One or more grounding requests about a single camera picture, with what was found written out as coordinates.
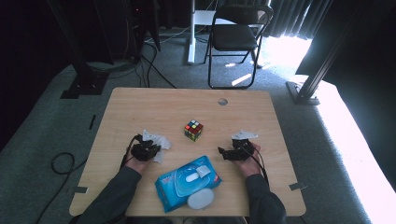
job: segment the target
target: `rubik's cube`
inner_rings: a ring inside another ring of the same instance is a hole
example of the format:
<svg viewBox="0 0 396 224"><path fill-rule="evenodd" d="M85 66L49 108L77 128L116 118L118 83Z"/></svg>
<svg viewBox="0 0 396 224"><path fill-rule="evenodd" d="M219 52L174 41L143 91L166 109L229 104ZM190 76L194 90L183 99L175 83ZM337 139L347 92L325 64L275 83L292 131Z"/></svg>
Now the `rubik's cube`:
<svg viewBox="0 0 396 224"><path fill-rule="evenodd" d="M184 135L189 137L192 141L196 141L201 136L204 125L192 119L184 128Z"/></svg>

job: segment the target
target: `black folding chair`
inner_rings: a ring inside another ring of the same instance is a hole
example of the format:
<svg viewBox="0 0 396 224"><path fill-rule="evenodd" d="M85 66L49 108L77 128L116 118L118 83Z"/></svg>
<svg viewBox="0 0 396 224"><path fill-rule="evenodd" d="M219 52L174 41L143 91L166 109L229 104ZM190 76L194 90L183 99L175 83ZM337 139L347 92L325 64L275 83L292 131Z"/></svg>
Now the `black folding chair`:
<svg viewBox="0 0 396 224"><path fill-rule="evenodd" d="M257 61L259 59L260 49L262 46L262 34L270 20L273 17L273 10L263 5L225 5L218 8L213 17L212 26L207 42L204 63L206 57L209 57L208 85L212 89L247 89L253 82L256 75ZM218 23L219 19L229 21L229 23ZM246 51L246 54L215 54L212 48L218 51ZM251 81L245 86L213 86L211 83L212 76L212 58L213 56L244 56L245 61L249 53L257 55L254 57L253 74Z"/></svg>

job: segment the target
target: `white cap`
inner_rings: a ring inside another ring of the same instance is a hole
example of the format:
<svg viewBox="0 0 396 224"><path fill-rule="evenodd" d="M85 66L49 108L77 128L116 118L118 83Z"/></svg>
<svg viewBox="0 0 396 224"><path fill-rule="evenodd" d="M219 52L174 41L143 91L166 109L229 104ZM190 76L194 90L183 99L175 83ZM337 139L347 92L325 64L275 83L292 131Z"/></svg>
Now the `white cap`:
<svg viewBox="0 0 396 224"><path fill-rule="evenodd" d="M192 209L205 209L215 200L215 193L212 189L201 189L192 195L187 200L187 204Z"/></svg>

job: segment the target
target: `dark sleeve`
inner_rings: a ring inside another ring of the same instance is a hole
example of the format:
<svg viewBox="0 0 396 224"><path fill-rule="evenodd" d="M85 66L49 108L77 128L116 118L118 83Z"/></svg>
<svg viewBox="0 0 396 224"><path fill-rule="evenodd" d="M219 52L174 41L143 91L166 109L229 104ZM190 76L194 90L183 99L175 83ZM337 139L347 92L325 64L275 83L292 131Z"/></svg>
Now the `dark sleeve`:
<svg viewBox="0 0 396 224"><path fill-rule="evenodd" d="M141 178L142 175L134 169L122 167L79 217L78 224L105 223L123 217L134 197L137 182Z"/></svg>
<svg viewBox="0 0 396 224"><path fill-rule="evenodd" d="M269 190L262 175L248 176L245 184L249 201L250 224L286 224L285 206Z"/></svg>

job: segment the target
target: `wet wipes package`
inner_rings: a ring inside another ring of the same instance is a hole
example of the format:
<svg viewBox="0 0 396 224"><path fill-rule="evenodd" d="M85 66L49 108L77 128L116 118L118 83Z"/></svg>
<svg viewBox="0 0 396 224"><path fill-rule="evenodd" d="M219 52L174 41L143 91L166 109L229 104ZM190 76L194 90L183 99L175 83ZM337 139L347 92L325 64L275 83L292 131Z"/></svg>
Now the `wet wipes package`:
<svg viewBox="0 0 396 224"><path fill-rule="evenodd" d="M221 182L210 160L202 156L182 167L161 175L155 182L165 213L187 203L190 195L201 189L213 189Z"/></svg>

